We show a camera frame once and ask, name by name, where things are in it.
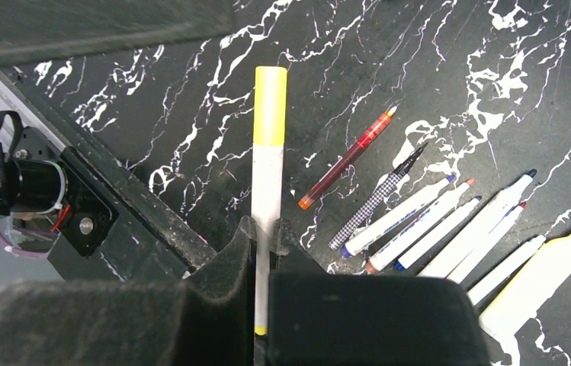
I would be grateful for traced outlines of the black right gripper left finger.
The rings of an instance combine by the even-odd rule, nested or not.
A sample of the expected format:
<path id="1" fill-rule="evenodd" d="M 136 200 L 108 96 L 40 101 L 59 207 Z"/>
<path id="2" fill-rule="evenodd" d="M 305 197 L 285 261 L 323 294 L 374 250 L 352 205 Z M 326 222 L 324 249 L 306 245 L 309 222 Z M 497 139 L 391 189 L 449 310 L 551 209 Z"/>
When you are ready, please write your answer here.
<path id="1" fill-rule="evenodd" d="M 0 365 L 251 365 L 255 221 L 178 281 L 20 281 L 0 290 Z"/>

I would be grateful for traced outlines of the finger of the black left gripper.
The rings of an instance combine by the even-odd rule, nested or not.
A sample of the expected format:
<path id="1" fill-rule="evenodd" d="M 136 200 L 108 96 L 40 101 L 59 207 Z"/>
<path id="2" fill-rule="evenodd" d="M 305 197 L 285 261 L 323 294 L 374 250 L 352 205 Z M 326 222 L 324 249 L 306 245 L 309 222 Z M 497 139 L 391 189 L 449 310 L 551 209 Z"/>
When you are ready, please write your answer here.
<path id="1" fill-rule="evenodd" d="M 234 31 L 230 1 L 0 1 L 0 67 Z"/>

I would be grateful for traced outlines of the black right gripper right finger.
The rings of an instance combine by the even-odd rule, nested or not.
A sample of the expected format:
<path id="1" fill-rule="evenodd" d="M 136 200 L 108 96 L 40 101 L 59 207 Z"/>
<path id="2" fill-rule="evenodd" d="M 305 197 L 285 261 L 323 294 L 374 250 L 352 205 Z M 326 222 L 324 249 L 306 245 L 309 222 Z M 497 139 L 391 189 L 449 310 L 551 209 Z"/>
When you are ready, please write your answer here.
<path id="1" fill-rule="evenodd" d="M 330 274 L 280 219 L 271 244 L 269 365 L 488 365 L 464 290 L 444 279 Z"/>

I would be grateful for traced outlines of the copper capped white marker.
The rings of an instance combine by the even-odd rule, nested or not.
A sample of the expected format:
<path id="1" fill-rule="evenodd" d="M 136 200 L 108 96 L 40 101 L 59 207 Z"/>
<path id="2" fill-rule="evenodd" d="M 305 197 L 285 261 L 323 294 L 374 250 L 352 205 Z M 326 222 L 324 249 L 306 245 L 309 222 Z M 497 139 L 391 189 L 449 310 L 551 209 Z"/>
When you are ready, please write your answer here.
<path id="1" fill-rule="evenodd" d="M 422 211 L 402 231 L 397 233 L 389 242 L 376 251 L 365 264 L 369 275 L 385 269 L 392 260 L 401 255 L 416 240 L 430 230 L 449 211 L 454 209 L 462 194 L 474 183 L 475 178 L 469 178 L 455 189 L 444 192 L 431 206 Z"/>

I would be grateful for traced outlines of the purple white marker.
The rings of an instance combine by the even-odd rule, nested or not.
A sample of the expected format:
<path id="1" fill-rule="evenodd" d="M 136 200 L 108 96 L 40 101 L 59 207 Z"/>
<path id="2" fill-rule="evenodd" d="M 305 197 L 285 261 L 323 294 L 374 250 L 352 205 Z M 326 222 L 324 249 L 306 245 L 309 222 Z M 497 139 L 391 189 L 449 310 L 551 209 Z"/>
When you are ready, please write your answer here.
<path id="1" fill-rule="evenodd" d="M 455 178 L 455 174 L 448 175 L 432 185 L 421 188 L 403 202 L 397 204 L 391 211 L 384 214 L 371 225 L 363 228 L 363 230 L 342 245 L 339 248 L 341 255 L 344 258 L 350 258 L 362 252 L 381 236 L 396 228 L 427 204 L 430 204 L 439 196 L 441 190 L 447 187 Z"/>

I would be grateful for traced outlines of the blue red marker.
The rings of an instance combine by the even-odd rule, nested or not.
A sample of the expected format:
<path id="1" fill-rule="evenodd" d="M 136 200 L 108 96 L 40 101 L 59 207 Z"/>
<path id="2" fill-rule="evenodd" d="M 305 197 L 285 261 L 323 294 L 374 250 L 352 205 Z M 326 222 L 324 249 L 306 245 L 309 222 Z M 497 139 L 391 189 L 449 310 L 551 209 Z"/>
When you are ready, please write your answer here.
<path id="1" fill-rule="evenodd" d="M 404 271 L 420 259 L 429 249 L 440 242 L 449 232 L 459 225 L 478 205 L 481 196 L 473 197 L 465 204 L 450 213 L 436 227 L 430 230 L 407 252 L 400 256 L 394 265 L 397 271 Z"/>

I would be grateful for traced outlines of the checkered black white pen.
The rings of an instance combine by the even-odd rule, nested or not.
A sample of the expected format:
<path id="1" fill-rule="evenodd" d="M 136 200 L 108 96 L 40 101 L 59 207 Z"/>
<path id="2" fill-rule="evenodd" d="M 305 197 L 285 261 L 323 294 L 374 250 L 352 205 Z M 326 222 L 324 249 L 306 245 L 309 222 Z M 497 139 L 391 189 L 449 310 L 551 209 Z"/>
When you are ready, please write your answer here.
<path id="1" fill-rule="evenodd" d="M 379 184 L 369 198 L 360 206 L 360 208 L 351 216 L 348 222 L 332 237 L 329 241 L 329 248 L 336 250 L 340 245 L 344 244 L 354 230 L 363 223 L 375 210 L 375 208 L 386 198 L 389 197 L 396 184 L 408 174 L 409 170 L 415 164 L 417 159 L 427 147 L 428 142 L 423 143 L 408 158 L 398 165 L 384 180 Z"/>

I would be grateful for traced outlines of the green capped marker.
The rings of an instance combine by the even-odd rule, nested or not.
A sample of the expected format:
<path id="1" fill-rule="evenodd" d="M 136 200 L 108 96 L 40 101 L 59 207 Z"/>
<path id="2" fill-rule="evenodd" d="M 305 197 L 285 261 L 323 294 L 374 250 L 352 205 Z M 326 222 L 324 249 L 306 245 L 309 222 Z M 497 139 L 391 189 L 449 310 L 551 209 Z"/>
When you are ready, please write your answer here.
<path id="1" fill-rule="evenodd" d="M 520 268 L 546 242 L 544 235 L 538 235 L 521 244 L 516 250 L 503 259 L 488 274 L 475 283 L 467 292 L 471 303 L 476 306 L 488 296 L 507 277 Z"/>

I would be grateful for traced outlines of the blue capped white marker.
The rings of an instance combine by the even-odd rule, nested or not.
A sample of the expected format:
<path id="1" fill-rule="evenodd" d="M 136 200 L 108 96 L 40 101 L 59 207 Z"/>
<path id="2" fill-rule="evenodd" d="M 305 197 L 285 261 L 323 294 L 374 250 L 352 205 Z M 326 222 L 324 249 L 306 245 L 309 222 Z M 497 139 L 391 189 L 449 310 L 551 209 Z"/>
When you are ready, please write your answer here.
<path id="1" fill-rule="evenodd" d="M 524 173 L 499 191 L 463 229 L 418 273 L 419 277 L 447 277 L 520 201 L 537 169 Z"/>

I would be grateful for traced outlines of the orange yellow highlighter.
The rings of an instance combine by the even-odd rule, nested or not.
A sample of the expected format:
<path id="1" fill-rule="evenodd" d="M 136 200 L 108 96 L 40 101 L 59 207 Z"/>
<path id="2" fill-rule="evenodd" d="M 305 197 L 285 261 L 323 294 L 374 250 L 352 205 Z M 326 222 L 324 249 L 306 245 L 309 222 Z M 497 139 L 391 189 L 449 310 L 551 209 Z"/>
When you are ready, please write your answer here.
<path id="1" fill-rule="evenodd" d="M 571 233 L 544 243 L 480 314 L 481 329 L 513 336 L 571 275 Z"/>

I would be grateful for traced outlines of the yellow pen cap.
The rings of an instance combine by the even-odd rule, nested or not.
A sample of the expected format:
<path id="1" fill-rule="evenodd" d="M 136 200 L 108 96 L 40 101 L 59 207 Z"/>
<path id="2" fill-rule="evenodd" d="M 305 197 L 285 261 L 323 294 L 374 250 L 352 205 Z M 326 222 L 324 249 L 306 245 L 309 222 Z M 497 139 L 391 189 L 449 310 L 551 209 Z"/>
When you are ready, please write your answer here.
<path id="1" fill-rule="evenodd" d="M 280 66 L 255 68 L 253 142 L 283 146 L 287 110 L 287 70 Z"/>

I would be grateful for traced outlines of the yellow capped pen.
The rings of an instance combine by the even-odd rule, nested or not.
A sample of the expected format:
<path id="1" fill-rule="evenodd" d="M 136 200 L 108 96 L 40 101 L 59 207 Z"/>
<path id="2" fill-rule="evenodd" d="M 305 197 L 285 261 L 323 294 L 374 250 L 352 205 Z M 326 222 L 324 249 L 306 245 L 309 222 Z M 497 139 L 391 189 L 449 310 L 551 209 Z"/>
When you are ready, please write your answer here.
<path id="1" fill-rule="evenodd" d="M 261 146 L 253 142 L 251 216 L 257 234 L 254 331 L 258 336 L 265 336 L 268 329 L 270 246 L 281 215 L 283 164 L 284 145 Z"/>

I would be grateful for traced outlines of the red capped white marker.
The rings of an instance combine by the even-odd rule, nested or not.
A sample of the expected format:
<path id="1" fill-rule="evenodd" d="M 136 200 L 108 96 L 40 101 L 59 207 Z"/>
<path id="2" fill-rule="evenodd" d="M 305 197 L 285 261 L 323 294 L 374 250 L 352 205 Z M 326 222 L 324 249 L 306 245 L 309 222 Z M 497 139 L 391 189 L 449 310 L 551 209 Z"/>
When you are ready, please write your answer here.
<path id="1" fill-rule="evenodd" d="M 499 223 L 489 232 L 481 244 L 468 254 L 465 259 L 455 267 L 446 277 L 448 280 L 460 284 L 469 273 L 481 262 L 500 239 L 515 225 L 521 213 L 524 211 L 526 201 L 512 208 Z"/>

